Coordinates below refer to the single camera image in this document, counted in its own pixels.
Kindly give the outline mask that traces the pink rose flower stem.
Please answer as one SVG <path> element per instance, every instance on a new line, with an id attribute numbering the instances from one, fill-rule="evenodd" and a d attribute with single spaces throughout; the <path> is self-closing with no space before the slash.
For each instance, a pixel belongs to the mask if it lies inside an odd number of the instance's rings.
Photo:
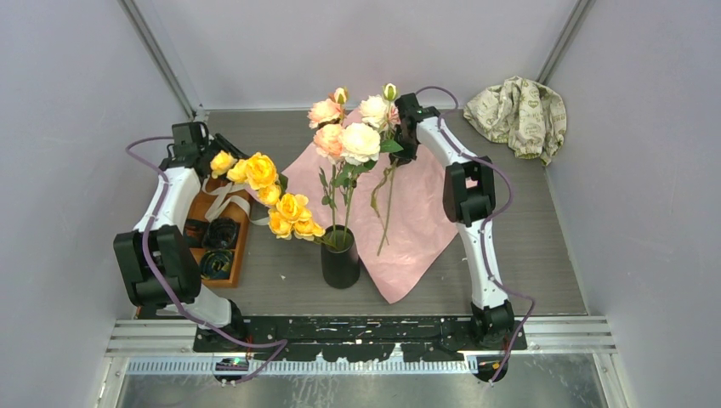
<path id="1" fill-rule="evenodd" d="M 396 127 L 399 124 L 400 124 L 400 117 L 399 117 L 398 108 L 395 106 L 394 103 L 391 103 L 389 105 L 386 124 L 382 127 L 382 132 L 381 132 L 382 141 L 393 140 L 395 138 Z M 391 207 L 392 207 L 393 188 L 394 188 L 394 181 L 395 181 L 395 170 L 396 170 L 397 166 L 394 162 L 394 158 L 391 156 L 390 153 L 388 153 L 388 159 L 389 159 L 389 165 L 383 169 L 383 176 L 382 176 L 380 182 L 372 190 L 372 194 L 371 194 L 371 207 L 383 227 L 383 233 L 382 233 L 380 242 L 378 244 L 378 249 L 376 252 L 377 256 L 380 256 L 383 251 L 383 248 L 389 244 L 388 230 L 389 230 L 389 221 L 390 221 Z M 380 210 L 378 208 L 378 195 L 382 191 L 385 191 L 387 193 L 384 215 L 382 215 L 380 213 Z"/>

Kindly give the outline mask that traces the white rose flower stem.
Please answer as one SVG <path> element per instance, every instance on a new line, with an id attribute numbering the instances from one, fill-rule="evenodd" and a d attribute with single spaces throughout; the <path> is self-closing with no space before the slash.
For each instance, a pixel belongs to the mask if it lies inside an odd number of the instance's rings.
<path id="1" fill-rule="evenodd" d="M 361 175 L 370 172 L 381 156 L 400 151 L 395 140 L 400 125 L 400 114 L 395 105 L 399 96 L 396 85 L 392 82 L 384 84 L 379 94 L 363 99 L 358 105 L 359 122 L 340 127 L 336 137 L 340 151 L 332 171 L 332 187 L 341 193 L 346 224 L 350 221 Z"/>

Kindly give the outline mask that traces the cream ribbon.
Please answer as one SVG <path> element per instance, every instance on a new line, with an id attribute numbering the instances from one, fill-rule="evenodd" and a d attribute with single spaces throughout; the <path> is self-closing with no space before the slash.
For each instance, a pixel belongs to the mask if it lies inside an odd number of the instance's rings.
<path id="1" fill-rule="evenodd" d="M 216 188 L 215 190 L 208 190 L 209 183 L 211 181 L 219 181 L 220 178 L 206 178 L 202 182 L 201 192 L 214 198 L 214 201 L 210 207 L 206 210 L 204 218 L 208 222 L 219 218 L 221 213 L 228 208 L 230 205 L 235 205 L 240 208 L 247 216 L 249 222 L 253 225 L 267 225 L 270 218 L 262 217 L 257 219 L 251 218 L 252 204 L 249 198 L 243 198 L 238 195 L 240 192 L 246 192 L 244 184 L 229 183 L 225 186 Z"/>

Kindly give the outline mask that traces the peach rose flower stem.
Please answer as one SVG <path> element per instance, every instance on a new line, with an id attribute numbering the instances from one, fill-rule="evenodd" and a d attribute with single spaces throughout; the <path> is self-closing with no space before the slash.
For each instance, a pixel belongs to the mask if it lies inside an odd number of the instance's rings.
<path id="1" fill-rule="evenodd" d="M 343 120 L 346 116 L 345 104 L 348 97 L 347 88 L 336 88 L 326 99 L 315 102 L 307 114 L 309 127 L 315 131 L 313 144 L 316 153 L 331 164 L 330 174 L 326 175 L 325 170 L 321 168 L 319 177 L 323 189 L 321 203 L 332 211 L 331 231 L 327 233 L 324 242 L 336 252 L 342 252 L 351 247 L 349 227 L 337 224 L 338 196 L 343 201 L 345 221 L 349 219 L 349 205 L 352 196 L 350 179 L 348 174 L 343 171 L 345 161 L 341 155 L 343 146 L 340 140 L 340 135 L 344 130 Z"/>

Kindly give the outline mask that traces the pink purple wrapping paper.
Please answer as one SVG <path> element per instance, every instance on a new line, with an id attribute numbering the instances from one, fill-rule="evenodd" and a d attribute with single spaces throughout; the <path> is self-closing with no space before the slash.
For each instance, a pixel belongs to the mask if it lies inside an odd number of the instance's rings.
<path id="1" fill-rule="evenodd" d="M 315 221 L 326 230 L 332 225 L 332 211 L 321 203 L 320 169 L 330 174 L 329 161 L 316 153 L 313 129 L 290 132 L 279 127 L 268 135 L 257 136 L 252 153 L 269 156 L 278 171 L 288 178 L 287 191 L 309 198 Z M 389 165 L 386 155 L 376 166 L 360 176 L 355 190 L 350 221 L 343 220 L 344 205 L 338 195 L 337 224 L 348 226 L 355 235 L 357 251 L 372 281 L 388 303 L 397 303 L 408 295 L 432 263 L 457 236 L 457 227 L 443 210 L 444 168 L 424 146 L 417 159 L 395 170 L 389 244 L 376 255 L 383 227 L 371 207 L 372 190 Z M 378 208 L 385 213 L 387 193 L 378 195 Z"/>

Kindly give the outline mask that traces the yellow rose flower stem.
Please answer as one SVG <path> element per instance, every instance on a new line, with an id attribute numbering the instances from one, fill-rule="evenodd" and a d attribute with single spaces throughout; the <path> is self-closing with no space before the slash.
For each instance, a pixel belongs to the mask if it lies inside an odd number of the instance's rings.
<path id="1" fill-rule="evenodd" d="M 222 150 L 211 159 L 210 170 L 212 177 L 223 176 L 231 184 L 248 187 L 256 194 L 259 203 L 268 209 L 265 223 L 276 238 L 297 238 L 325 244 L 332 249 L 338 247 L 315 221 L 309 209 L 309 198 L 287 192 L 281 183 L 281 173 L 269 156 L 257 152 L 247 159 L 240 159 Z"/>

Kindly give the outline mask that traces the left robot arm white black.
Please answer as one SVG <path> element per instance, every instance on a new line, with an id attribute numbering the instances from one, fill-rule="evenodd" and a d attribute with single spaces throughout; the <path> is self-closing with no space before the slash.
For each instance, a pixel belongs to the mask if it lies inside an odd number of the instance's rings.
<path id="1" fill-rule="evenodd" d="M 201 271 L 183 236 L 190 205 L 212 172 L 211 161 L 221 152 L 231 158 L 241 152 L 226 138 L 209 133 L 204 122 L 177 123 L 166 138 L 171 152 L 155 164 L 125 151 L 156 174 L 156 191 L 140 221 L 115 236 L 113 250 L 132 305 L 170 308 L 196 323 L 205 338 L 229 351 L 242 348 L 248 329 L 237 305 L 202 283 Z"/>

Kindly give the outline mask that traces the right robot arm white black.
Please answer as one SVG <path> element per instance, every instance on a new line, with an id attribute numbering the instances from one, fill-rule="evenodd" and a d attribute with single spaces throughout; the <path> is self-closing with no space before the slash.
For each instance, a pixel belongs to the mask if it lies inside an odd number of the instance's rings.
<path id="1" fill-rule="evenodd" d="M 402 150 L 391 155 L 401 166 L 417 159 L 422 145 L 444 168 L 442 206 L 455 224 L 468 260 L 471 281 L 469 336 L 483 349 L 508 349 L 515 319 L 508 294 L 500 288 L 492 221 L 496 207 L 495 179 L 491 162 L 467 149 L 446 126 L 434 107 L 423 107 L 414 93 L 395 101 L 400 117 L 394 141 Z"/>

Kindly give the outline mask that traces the orange compartment tray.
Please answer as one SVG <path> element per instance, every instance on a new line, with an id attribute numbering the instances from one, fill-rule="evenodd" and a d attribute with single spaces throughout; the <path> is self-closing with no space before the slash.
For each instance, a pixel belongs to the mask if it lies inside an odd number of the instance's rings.
<path id="1" fill-rule="evenodd" d="M 238 285 L 253 199 L 240 185 L 208 178 L 190 205 L 181 232 L 209 287 Z"/>

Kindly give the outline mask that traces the rolled dark fabric middle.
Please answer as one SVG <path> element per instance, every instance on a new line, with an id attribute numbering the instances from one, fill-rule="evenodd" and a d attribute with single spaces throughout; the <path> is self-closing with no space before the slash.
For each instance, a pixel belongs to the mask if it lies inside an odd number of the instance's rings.
<path id="1" fill-rule="evenodd" d="M 189 218 L 185 221 L 183 237 L 190 248 L 202 248 L 209 222 Z"/>

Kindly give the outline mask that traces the rolled dark fabric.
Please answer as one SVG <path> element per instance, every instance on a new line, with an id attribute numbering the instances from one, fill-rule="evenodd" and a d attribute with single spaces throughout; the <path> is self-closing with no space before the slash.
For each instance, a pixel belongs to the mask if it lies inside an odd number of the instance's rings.
<path id="1" fill-rule="evenodd" d="M 185 221 L 183 237 L 190 248 L 202 248 L 209 222 L 189 218 Z"/>
<path id="2" fill-rule="evenodd" d="M 226 281 L 230 278 L 233 262 L 234 253 L 230 250 L 206 251 L 199 263 L 201 276 L 205 280 Z"/>
<path id="3" fill-rule="evenodd" d="M 239 233 L 240 225 L 232 218 L 216 218 L 209 224 L 203 240 L 203 248 L 207 250 L 234 249 Z"/>

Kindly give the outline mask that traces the rolled dark fabric upper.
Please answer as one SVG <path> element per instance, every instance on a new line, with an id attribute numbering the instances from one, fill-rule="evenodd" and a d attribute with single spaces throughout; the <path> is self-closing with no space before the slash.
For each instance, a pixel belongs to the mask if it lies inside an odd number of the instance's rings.
<path id="1" fill-rule="evenodd" d="M 234 249 L 239 233 L 240 225 L 232 218 L 216 218 L 209 224 L 203 240 L 203 248 L 207 250 Z"/>

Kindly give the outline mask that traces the rolled dark fabric lower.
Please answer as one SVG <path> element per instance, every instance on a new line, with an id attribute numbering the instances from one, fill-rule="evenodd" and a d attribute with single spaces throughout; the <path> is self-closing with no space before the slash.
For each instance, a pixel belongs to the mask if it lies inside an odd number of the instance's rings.
<path id="1" fill-rule="evenodd" d="M 199 263 L 201 276 L 205 280 L 226 281 L 230 278 L 233 262 L 234 253 L 230 250 L 206 251 Z"/>

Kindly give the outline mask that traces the patterned cream cloth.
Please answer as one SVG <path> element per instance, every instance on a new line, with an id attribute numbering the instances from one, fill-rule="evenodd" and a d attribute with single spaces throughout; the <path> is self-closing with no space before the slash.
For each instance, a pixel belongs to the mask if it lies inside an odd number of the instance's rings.
<path id="1" fill-rule="evenodd" d="M 567 113 L 551 88 L 520 76 L 490 86 L 464 107 L 463 117 L 488 141 L 519 159 L 549 165 L 565 142 Z"/>

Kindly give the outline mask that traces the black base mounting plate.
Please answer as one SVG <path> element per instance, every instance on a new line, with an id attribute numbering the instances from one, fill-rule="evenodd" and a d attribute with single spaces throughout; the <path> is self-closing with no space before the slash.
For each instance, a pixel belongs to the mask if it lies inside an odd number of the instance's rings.
<path id="1" fill-rule="evenodd" d="M 196 352 L 240 352 L 265 361 L 381 362 L 399 349 L 405 362 L 460 361 L 466 352 L 515 350 L 527 346 L 517 326 L 480 332 L 472 316 L 251 316 L 223 331 L 199 329 Z"/>

